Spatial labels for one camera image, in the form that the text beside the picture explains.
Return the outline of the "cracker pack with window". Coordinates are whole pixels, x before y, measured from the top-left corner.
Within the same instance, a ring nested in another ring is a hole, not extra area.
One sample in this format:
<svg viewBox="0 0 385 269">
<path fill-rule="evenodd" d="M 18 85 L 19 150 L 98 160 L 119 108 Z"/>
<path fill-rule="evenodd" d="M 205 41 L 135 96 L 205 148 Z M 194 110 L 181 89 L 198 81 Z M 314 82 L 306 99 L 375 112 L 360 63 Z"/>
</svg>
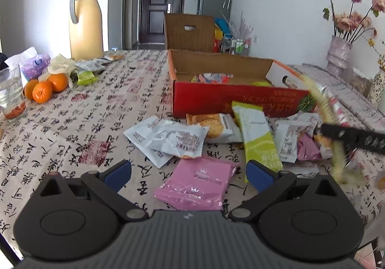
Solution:
<svg viewBox="0 0 385 269">
<path fill-rule="evenodd" d="M 186 114 L 186 120 L 188 125 L 199 125 L 209 128 L 205 139 L 207 143 L 228 144 L 243 142 L 240 129 L 230 114 Z"/>
</svg>

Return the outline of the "long white striped snack pack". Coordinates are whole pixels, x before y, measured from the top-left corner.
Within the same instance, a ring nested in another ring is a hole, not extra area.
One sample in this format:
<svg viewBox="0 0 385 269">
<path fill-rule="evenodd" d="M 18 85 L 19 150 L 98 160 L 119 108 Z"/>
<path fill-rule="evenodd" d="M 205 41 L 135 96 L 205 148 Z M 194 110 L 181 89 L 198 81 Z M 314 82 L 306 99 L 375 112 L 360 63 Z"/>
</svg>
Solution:
<svg viewBox="0 0 385 269">
<path fill-rule="evenodd" d="M 348 141 L 348 123 L 339 101 L 327 87 L 309 76 L 302 74 L 300 79 L 316 101 L 322 119 L 319 132 L 330 141 L 333 178 L 339 184 L 362 185 L 364 175 L 355 161 L 355 148 Z"/>
</svg>

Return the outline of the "glass cup with goji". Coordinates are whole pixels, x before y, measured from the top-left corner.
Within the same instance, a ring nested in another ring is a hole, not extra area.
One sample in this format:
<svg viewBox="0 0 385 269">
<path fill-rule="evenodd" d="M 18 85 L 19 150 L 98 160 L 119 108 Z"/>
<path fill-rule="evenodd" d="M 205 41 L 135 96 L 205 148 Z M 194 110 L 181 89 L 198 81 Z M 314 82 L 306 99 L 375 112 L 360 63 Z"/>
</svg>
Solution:
<svg viewBox="0 0 385 269">
<path fill-rule="evenodd" d="M 1 70 L 0 98 L 1 112 L 6 121 L 13 122 L 26 113 L 26 99 L 23 95 L 19 66 Z"/>
</svg>

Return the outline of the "long green snack bar pack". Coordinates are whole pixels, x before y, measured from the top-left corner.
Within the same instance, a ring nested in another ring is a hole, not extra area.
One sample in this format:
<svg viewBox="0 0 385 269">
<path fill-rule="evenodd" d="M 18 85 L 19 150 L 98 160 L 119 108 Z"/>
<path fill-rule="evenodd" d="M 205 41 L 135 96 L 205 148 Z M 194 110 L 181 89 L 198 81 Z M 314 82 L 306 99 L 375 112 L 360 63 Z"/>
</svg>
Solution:
<svg viewBox="0 0 385 269">
<path fill-rule="evenodd" d="M 233 101 L 232 111 L 243 137 L 246 162 L 256 160 L 275 173 L 283 170 L 263 109 L 250 103 Z"/>
</svg>

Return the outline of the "clear jar with snacks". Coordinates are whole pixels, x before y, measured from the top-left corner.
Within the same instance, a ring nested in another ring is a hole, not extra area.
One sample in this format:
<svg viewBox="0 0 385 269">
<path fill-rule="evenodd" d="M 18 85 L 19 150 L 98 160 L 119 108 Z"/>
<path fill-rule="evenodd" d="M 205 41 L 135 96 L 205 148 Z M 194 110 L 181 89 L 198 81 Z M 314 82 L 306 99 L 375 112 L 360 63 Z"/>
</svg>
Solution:
<svg viewBox="0 0 385 269">
<path fill-rule="evenodd" d="M 350 85 L 356 89 L 364 97 L 367 97 L 371 87 L 372 79 L 359 71 L 357 68 L 352 69 L 352 77 Z"/>
</svg>

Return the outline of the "orange mandarin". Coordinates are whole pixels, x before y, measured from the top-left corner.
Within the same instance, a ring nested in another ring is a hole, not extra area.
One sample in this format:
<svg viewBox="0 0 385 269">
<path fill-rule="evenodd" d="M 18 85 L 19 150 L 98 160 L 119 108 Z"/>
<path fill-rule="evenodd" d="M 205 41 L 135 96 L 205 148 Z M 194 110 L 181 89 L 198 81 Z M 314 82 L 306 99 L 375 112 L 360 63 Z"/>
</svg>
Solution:
<svg viewBox="0 0 385 269">
<path fill-rule="evenodd" d="M 68 85 L 68 77 L 64 73 L 51 74 L 47 81 L 51 84 L 51 87 L 54 92 L 62 92 L 64 91 Z"/>
<path fill-rule="evenodd" d="M 33 100 L 37 103 L 45 103 L 51 98 L 52 93 L 53 88 L 50 82 L 38 82 L 33 89 Z"/>
</svg>

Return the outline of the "pink snack pack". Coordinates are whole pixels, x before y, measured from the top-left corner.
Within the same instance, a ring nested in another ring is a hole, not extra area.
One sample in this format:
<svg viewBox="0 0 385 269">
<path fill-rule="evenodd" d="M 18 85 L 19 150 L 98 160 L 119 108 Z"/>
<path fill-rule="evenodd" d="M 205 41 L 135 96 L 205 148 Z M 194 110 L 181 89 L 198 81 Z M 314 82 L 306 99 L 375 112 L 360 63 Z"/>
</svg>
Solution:
<svg viewBox="0 0 385 269">
<path fill-rule="evenodd" d="M 182 159 L 154 192 L 156 199 L 177 210 L 221 210 L 228 183 L 236 172 L 228 160 L 202 156 Z"/>
</svg>

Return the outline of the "pink textured vase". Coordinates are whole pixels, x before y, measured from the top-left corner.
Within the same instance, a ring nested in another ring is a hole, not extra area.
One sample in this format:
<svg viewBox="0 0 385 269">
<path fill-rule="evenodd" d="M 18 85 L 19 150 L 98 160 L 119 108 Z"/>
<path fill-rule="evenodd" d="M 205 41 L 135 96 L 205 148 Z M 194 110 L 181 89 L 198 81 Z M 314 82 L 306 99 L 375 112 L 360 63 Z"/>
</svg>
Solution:
<svg viewBox="0 0 385 269">
<path fill-rule="evenodd" d="M 330 47 L 327 51 L 326 69 L 334 76 L 342 77 L 348 68 L 352 44 L 339 36 L 332 36 Z"/>
</svg>

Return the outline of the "brown wooden chair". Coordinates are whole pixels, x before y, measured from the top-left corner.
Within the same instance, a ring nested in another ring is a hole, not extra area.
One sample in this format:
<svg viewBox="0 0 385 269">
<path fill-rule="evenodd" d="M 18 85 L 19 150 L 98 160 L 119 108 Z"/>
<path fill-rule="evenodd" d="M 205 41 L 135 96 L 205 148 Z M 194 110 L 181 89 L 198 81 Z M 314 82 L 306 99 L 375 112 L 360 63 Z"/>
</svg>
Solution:
<svg viewBox="0 0 385 269">
<path fill-rule="evenodd" d="M 214 49 L 215 24 L 209 15 L 164 14 L 167 49 L 211 53 Z"/>
</svg>

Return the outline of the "red cardboard snack box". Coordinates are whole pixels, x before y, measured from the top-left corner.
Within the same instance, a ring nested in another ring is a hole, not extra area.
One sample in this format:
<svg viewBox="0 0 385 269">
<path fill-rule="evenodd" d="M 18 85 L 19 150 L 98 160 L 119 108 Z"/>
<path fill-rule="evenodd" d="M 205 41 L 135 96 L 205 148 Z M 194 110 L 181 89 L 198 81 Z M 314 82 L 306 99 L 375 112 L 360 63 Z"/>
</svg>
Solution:
<svg viewBox="0 0 385 269">
<path fill-rule="evenodd" d="M 168 50 L 172 114 L 231 113 L 232 102 L 257 105 L 266 116 L 313 112 L 315 100 L 294 69 L 276 60 Z"/>
</svg>

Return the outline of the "white cloth flower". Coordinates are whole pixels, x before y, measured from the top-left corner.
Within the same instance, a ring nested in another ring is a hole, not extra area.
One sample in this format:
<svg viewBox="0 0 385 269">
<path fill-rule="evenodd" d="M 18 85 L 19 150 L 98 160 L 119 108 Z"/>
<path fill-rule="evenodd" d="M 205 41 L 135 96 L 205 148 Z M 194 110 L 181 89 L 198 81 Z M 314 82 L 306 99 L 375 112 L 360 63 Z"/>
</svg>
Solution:
<svg viewBox="0 0 385 269">
<path fill-rule="evenodd" d="M 58 54 L 58 56 L 50 60 L 50 64 L 40 74 L 38 81 L 47 81 L 50 75 L 63 73 L 69 78 L 69 87 L 72 89 L 74 83 L 71 79 L 71 73 L 76 70 L 76 61 Z"/>
</svg>

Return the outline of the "orange mandarin front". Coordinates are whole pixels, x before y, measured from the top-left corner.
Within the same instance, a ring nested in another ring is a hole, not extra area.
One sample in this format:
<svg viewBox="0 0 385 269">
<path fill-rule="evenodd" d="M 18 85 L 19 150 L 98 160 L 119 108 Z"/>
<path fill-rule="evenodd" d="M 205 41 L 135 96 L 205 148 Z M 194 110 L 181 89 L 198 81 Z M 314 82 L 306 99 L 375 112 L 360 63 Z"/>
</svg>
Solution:
<svg viewBox="0 0 385 269">
<path fill-rule="evenodd" d="M 38 82 L 33 89 L 33 100 L 37 103 L 45 103 L 51 98 L 52 93 L 53 88 L 50 82 Z"/>
</svg>

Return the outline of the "dried pink roses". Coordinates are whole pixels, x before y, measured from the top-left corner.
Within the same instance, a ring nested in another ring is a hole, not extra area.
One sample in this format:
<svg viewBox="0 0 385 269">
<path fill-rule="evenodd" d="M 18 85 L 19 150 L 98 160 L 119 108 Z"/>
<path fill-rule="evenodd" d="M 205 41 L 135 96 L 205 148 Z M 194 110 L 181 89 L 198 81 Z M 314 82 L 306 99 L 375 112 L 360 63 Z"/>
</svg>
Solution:
<svg viewBox="0 0 385 269">
<path fill-rule="evenodd" d="M 369 35 L 366 38 L 370 47 L 374 47 L 377 29 L 373 26 L 370 14 L 376 18 L 384 13 L 384 0 L 371 0 L 369 9 L 366 13 L 359 13 L 355 10 L 362 0 L 350 0 L 347 12 L 337 13 L 333 0 L 329 0 L 330 6 L 323 9 L 323 18 L 333 22 L 333 34 L 337 38 L 342 38 L 350 44 L 353 44 L 358 38 Z"/>
</svg>

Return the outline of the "grey patterned runner cloth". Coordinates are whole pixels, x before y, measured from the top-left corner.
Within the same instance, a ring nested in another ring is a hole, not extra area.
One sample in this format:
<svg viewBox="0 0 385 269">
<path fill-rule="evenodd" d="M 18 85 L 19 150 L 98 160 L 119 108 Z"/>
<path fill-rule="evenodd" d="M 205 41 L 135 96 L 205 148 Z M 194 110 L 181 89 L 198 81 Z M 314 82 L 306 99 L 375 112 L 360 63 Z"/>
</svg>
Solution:
<svg viewBox="0 0 385 269">
<path fill-rule="evenodd" d="M 290 65 L 290 67 L 326 87 L 342 105 L 350 126 L 384 133 L 384 114 L 344 80 L 311 64 Z"/>
</svg>

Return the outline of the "floral patterned vase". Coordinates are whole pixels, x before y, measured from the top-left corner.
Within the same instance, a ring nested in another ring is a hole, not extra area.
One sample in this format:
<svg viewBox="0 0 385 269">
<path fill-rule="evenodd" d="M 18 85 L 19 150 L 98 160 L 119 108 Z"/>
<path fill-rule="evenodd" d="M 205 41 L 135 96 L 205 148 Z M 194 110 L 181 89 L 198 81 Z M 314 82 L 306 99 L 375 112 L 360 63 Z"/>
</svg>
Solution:
<svg viewBox="0 0 385 269">
<path fill-rule="evenodd" d="M 385 72 L 383 69 L 380 69 L 379 72 L 374 76 L 369 89 L 367 99 L 374 107 L 378 107 L 383 94 L 384 94 L 384 82 L 385 82 Z"/>
</svg>

